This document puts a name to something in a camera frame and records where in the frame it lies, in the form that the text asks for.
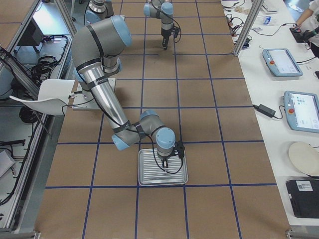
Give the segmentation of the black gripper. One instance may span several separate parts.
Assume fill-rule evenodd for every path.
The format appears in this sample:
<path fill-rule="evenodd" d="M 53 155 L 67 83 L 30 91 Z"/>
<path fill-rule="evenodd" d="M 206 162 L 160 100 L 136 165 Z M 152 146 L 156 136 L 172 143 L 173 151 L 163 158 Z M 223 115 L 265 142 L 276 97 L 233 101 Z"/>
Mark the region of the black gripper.
<path fill-rule="evenodd" d="M 171 36 L 171 32 L 172 30 L 171 29 L 161 29 L 161 35 L 163 37 L 163 41 L 162 41 L 162 47 L 164 50 L 167 50 L 167 47 L 168 47 L 168 41 L 169 41 L 169 38 Z"/>
<path fill-rule="evenodd" d="M 172 157 L 172 152 L 171 153 L 158 153 L 159 159 L 162 161 L 162 166 L 163 168 L 168 168 L 168 163 L 167 160 Z"/>

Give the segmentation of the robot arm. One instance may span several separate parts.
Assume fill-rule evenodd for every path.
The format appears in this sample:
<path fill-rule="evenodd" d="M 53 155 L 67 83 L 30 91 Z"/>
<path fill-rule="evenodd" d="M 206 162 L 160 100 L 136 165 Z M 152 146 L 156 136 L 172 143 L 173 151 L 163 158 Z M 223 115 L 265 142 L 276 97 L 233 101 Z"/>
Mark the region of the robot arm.
<path fill-rule="evenodd" d="M 168 0 L 149 0 L 144 4 L 144 15 L 161 20 L 162 47 L 167 50 L 169 38 L 180 38 L 180 26 L 173 19 L 173 5 Z M 110 0 L 90 0 L 84 13 L 84 24 L 93 24 L 114 16 Z"/>
<path fill-rule="evenodd" d="M 130 123 L 109 83 L 109 77 L 122 69 L 119 54 L 131 43 L 124 19 L 112 16 L 77 31 L 71 46 L 73 63 L 83 82 L 83 90 L 92 94 L 108 117 L 117 149 L 124 150 L 149 136 L 157 144 L 163 168 L 167 168 L 167 160 L 176 150 L 174 131 L 152 110 L 143 112 L 138 122 Z"/>

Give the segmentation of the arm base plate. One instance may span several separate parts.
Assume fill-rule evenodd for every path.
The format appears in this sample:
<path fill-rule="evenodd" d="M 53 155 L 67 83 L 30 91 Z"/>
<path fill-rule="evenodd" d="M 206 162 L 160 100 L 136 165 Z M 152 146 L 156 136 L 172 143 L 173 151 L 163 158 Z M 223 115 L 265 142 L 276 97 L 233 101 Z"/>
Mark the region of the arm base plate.
<path fill-rule="evenodd" d="M 75 110 L 97 110 L 115 111 L 120 108 L 119 101 L 114 93 L 115 78 L 100 77 L 95 81 L 86 84 L 80 81 L 74 94 Z"/>

